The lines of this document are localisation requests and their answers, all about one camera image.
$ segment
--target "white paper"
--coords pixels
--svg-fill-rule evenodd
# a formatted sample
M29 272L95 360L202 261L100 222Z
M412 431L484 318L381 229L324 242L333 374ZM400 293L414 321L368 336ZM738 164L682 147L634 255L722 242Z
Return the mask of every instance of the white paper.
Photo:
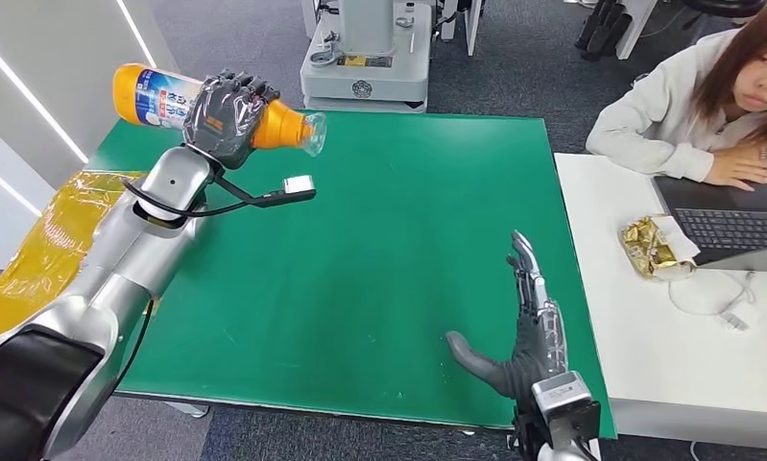
M652 222L658 227L660 235L678 261L687 261L700 252L697 245L685 236L673 217L656 216L652 217Z

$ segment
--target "black robotic glove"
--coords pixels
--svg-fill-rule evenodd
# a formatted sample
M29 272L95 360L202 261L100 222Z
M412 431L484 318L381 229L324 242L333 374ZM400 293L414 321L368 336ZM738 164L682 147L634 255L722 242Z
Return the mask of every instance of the black robotic glove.
M510 359L495 360L474 351L457 331L449 331L445 338L460 365L502 396L515 400L519 409L530 412L533 384L567 370L566 344L561 312L547 296L533 247L515 230L512 240L516 255L507 259L513 266L518 316Z
M225 69L208 77L182 127L186 145L216 159L227 169L242 166L264 109L279 93L258 77Z

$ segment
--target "plastic bottle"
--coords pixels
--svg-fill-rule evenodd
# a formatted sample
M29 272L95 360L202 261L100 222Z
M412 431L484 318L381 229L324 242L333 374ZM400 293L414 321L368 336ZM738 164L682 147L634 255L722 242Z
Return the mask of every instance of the plastic bottle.
M117 113L135 125L180 130L202 82L138 64L123 64L114 73L112 98ZM274 100L264 110L251 145L257 149L298 147L317 155L324 147L323 113L304 115Z

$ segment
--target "floor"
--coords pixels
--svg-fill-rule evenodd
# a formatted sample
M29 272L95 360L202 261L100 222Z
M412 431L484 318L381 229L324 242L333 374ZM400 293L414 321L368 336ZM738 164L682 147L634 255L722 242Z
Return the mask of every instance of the floor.
M183 73L203 78L224 67L248 70L281 88L300 107L300 61L307 48L299 0L147 0ZM646 32L681 6L658 6ZM662 34L640 41L628 61L582 61L573 48L588 11L561 0L489 0L477 52L465 31L439 43L431 63L429 111L543 117L557 152L583 152L602 107L629 82L682 49L692 17L683 12ZM717 27L726 27L717 23ZM694 459L689 442L623 436L601 443L609 461ZM700 444L701 460L767 461L765 449ZM167 405L112 398L79 445L58 461L507 460L495 433L216 408L195 420Z

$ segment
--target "robotic arm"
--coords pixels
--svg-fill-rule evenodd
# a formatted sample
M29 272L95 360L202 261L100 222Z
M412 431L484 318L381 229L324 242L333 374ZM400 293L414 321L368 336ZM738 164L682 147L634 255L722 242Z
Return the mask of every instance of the robotic arm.
M496 392L515 400L514 435L527 459L594 460L586 448L598 437L600 403L581 376L567 370L561 311L547 296L544 277L530 242L513 232L516 255L508 255L518 294L516 340L511 358L497 361L470 348L465 337L445 335L451 352L466 370Z
M0 334L0 461L51 459L72 448L120 383L151 314L206 216L241 206L315 197L310 177L253 197L224 178L252 151L252 136L278 92L223 71L208 78L183 128L93 233L82 268L64 291ZM212 182L239 199L210 210ZM136 328L146 310L140 329Z

